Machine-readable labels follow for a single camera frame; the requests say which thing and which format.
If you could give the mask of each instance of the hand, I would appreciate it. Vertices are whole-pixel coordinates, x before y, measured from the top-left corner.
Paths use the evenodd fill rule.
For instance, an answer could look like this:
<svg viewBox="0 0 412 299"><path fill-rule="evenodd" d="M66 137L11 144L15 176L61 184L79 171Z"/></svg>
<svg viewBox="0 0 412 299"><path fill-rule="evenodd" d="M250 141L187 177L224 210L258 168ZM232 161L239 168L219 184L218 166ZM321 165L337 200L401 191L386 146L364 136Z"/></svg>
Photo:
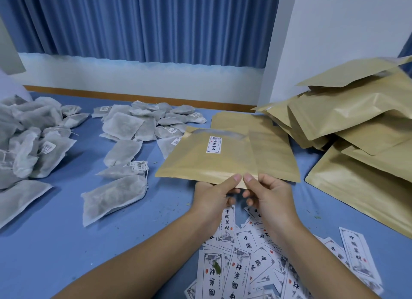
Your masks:
<svg viewBox="0 0 412 299"><path fill-rule="evenodd" d="M246 203L259 209L263 223L273 232L276 241L285 241L291 229L303 226L288 183L265 173L259 174L259 181L245 173L243 180L250 189L243 192L243 197L249 197Z"/></svg>
<svg viewBox="0 0 412 299"><path fill-rule="evenodd" d="M205 238L212 236L222 220L223 209L234 205L235 198L228 197L228 193L240 193L236 187L242 176L235 174L224 182L213 185L207 182L197 182L194 187L193 204L190 213L205 222Z"/></svg>

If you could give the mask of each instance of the fingernail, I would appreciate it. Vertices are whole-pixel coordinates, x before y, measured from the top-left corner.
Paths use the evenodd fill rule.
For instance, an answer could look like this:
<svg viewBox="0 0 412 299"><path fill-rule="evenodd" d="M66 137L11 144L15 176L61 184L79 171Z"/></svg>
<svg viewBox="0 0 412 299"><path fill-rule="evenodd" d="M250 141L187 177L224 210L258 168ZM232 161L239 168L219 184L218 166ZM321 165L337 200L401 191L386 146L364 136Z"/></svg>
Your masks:
<svg viewBox="0 0 412 299"><path fill-rule="evenodd" d="M243 175L243 179L245 180L245 182L249 182L251 179L253 179L252 175L249 172L246 172Z"/></svg>
<svg viewBox="0 0 412 299"><path fill-rule="evenodd" d="M235 179L236 182L240 182L240 180L242 179L242 176L239 173L237 173L233 176L233 178Z"/></svg>

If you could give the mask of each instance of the wooden baseboard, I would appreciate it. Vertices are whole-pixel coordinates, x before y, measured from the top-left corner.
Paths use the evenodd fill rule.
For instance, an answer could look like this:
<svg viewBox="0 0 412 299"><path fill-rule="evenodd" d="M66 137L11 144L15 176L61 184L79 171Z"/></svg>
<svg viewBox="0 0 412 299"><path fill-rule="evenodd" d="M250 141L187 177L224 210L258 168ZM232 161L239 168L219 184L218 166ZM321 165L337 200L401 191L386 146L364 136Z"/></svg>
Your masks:
<svg viewBox="0 0 412 299"><path fill-rule="evenodd" d="M145 103L167 102L173 106L180 106L180 105L186 104L186 105L191 105L196 108L233 110L236 112L253 113L253 111L251 111L250 109L255 107L253 105L243 105L243 104L170 99L170 98L155 97L155 96L106 93L106 92L97 92L97 91L85 91L85 90L51 88L51 87L37 87L37 86L30 86L30 85L25 85L24 87L29 91L36 91L36 92L49 93L49 94L81 96L81 97L89 97L89 98L94 98L94 99L107 99L107 100L128 101L128 102L134 102L136 100L139 100Z"/></svg>

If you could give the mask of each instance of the blue tablecloth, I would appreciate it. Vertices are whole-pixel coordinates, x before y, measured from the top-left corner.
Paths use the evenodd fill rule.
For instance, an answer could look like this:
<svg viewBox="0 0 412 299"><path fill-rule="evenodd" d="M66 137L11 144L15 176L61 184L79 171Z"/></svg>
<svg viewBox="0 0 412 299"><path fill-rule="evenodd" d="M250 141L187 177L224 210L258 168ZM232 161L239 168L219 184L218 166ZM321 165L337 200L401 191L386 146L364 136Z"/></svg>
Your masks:
<svg viewBox="0 0 412 299"><path fill-rule="evenodd" d="M34 98L44 94L33 93ZM50 95L63 105L75 104L86 113L94 107L130 104L120 101ZM209 127L216 110L199 109ZM50 176L40 181L54 188L0 229L0 297L49 298L87 271L141 243L188 211L194 182L156 178L163 163L155 141L144 143L137 160L149 162L146 196L84 228L81 193L108 183L95 174L105 169L103 158L115 144L99 137L100 118L75 128L77 139L68 155ZM302 180L322 156L301 149L291 140ZM339 226L365 235L383 280L383 298L411 298L412 240L356 211L306 182L293 185L296 209L313 234L332 237L342 245ZM238 198L236 223L247 218L246 203ZM196 278L195 253L162 287L157 298L184 298L183 291Z"/></svg>

